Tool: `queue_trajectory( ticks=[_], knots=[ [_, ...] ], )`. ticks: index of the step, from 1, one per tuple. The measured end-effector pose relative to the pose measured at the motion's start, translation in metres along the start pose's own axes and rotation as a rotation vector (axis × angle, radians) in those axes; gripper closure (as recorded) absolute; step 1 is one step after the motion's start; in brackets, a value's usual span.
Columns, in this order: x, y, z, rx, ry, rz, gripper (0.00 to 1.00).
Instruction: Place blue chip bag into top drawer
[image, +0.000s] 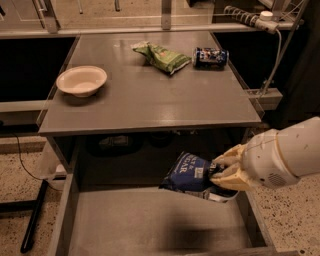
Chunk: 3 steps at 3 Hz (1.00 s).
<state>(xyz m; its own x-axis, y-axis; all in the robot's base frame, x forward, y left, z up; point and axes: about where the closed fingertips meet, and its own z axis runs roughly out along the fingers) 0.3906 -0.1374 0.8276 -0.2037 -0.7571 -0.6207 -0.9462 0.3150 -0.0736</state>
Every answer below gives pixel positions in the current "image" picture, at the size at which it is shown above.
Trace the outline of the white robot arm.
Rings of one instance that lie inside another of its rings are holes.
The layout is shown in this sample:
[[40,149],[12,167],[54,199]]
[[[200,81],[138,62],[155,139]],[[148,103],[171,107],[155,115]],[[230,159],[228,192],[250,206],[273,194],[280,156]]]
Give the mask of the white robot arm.
[[210,181],[231,190],[264,186],[278,189],[320,173],[320,118],[313,117],[283,130],[270,129],[217,157],[225,170]]

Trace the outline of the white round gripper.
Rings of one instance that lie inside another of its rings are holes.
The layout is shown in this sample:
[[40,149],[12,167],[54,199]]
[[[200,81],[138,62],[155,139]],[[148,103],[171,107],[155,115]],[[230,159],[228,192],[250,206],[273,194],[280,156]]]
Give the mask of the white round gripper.
[[[228,168],[212,175],[210,181],[224,189],[237,191],[250,190],[252,179],[271,189],[297,184],[299,178],[286,166],[277,135],[278,131],[271,129],[255,135],[246,145],[238,144],[216,157],[213,163]],[[243,170],[229,167],[240,160]]]

